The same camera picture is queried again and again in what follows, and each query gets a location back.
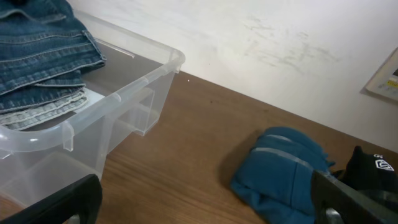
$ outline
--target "brown wooden floor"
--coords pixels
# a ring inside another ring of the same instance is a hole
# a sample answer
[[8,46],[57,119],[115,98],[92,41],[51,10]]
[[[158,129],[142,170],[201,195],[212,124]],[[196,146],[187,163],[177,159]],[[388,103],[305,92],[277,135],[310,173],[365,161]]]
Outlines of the brown wooden floor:
[[345,167],[355,145],[398,167],[398,154],[180,73],[153,129],[109,154],[98,223],[264,223],[228,183],[271,126],[307,133],[336,161],[334,170]]

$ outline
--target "stack of folded clothes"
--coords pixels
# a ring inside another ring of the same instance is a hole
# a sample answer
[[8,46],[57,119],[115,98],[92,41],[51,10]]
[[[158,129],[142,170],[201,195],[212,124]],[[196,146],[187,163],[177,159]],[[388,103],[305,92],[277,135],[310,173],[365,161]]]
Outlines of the stack of folded clothes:
[[23,130],[82,107],[81,76],[105,60],[66,0],[0,0],[0,125]]

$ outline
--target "jeans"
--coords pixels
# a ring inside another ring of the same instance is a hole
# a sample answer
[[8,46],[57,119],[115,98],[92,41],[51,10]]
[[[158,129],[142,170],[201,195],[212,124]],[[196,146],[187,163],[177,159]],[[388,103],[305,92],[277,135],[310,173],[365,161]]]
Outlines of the jeans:
[[66,0],[0,0],[0,113],[74,95],[105,60]]

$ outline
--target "wood surface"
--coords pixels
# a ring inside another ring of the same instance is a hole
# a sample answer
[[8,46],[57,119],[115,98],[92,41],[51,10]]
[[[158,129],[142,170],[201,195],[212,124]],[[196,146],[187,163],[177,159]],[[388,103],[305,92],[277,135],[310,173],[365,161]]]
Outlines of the wood surface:
[[345,168],[356,145],[398,167],[392,151],[180,73],[152,130],[131,134],[108,155],[97,223],[265,223],[228,185],[272,126],[316,140],[336,161],[333,170]]

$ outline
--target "teal fabric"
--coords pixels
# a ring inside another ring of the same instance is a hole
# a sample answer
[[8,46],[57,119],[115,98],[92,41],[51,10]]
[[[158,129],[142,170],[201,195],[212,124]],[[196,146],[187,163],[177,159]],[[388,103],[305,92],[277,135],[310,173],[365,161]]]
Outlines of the teal fabric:
[[[284,157],[271,150],[289,155]],[[300,131],[274,127],[261,135],[235,173],[232,190],[272,224],[314,223],[311,177],[314,169],[328,172],[333,162]]]

